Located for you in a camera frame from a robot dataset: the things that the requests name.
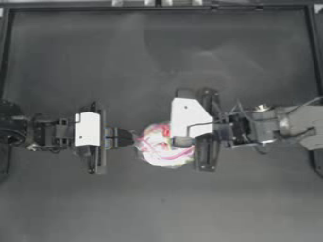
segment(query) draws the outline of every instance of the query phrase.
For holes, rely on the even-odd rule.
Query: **black surface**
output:
[[[6,98],[25,113],[106,106],[108,125],[169,119],[177,87],[216,88],[221,106],[316,96],[301,12],[18,13]],[[0,241],[320,241],[323,181],[300,147],[224,151],[216,174],[110,151],[104,176],[78,158],[16,150],[0,186]]]
[[[323,178],[323,150],[311,152],[311,166],[317,175]]]
[[[5,178],[9,176],[10,170],[10,147],[0,144],[0,185]]]
[[[90,2],[105,2],[105,0],[80,0],[80,1],[70,1],[70,0],[1,0],[4,4],[21,4],[21,3],[56,3],[56,2],[82,2],[82,3],[90,3]],[[125,0],[125,2],[137,2],[136,0]],[[220,4],[313,4],[313,3],[321,3],[321,0],[217,0]]]

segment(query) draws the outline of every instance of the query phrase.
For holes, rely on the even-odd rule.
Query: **black border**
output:
[[[323,95],[323,59],[320,49],[320,39],[317,34],[316,17],[313,4],[220,4],[219,2],[206,3],[202,6],[189,6],[188,0],[173,0],[174,6],[162,7],[161,0],[154,0],[154,6],[145,7],[144,1],[124,4],[121,7],[112,7],[110,1],[104,2],[54,2],[54,3],[8,3],[0,5],[2,8],[2,24],[0,38],[0,99],[4,97],[4,87],[6,80],[8,61],[10,53],[12,21],[17,11],[212,11],[224,12],[261,12],[261,11],[303,11],[307,26],[313,72],[316,79],[317,95]]]

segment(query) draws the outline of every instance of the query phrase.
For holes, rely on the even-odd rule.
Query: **metal frame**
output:
[[[317,95],[323,95],[323,59],[320,40],[315,15],[321,4],[223,4],[213,0],[140,0],[124,2],[124,0],[100,2],[30,2],[6,3],[0,5],[2,8],[1,17],[1,38],[0,38],[0,99],[4,96],[4,86],[6,81],[6,69],[10,53],[12,21],[17,11],[212,11],[224,12],[261,12],[261,11],[304,11],[304,21],[308,30],[311,43],[311,55],[313,72],[316,79]]]

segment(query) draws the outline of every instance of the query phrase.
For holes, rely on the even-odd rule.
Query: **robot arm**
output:
[[[231,112],[219,104],[219,93],[202,89],[197,95],[188,90],[176,92],[172,102],[170,137],[176,147],[196,146],[196,169],[215,171],[219,144],[228,148],[253,146],[263,152],[276,141],[300,143],[312,151],[323,149],[323,107],[269,108],[260,105],[245,110],[239,102]]]
[[[58,153],[72,149],[86,161],[88,173],[102,174],[105,151],[133,144],[132,134],[105,126],[105,110],[93,102],[74,117],[44,119],[28,117],[17,105],[0,102],[0,143],[29,151]]]

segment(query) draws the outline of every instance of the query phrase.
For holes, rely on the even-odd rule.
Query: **dark gray table surface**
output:
[[[316,96],[301,12],[18,13],[5,97],[25,113],[98,100],[108,125],[169,119],[173,90],[209,86],[223,107]],[[0,241],[321,241],[323,181],[299,146],[224,150],[219,172],[149,166],[108,152],[104,176],[69,152],[16,149],[0,185]]]

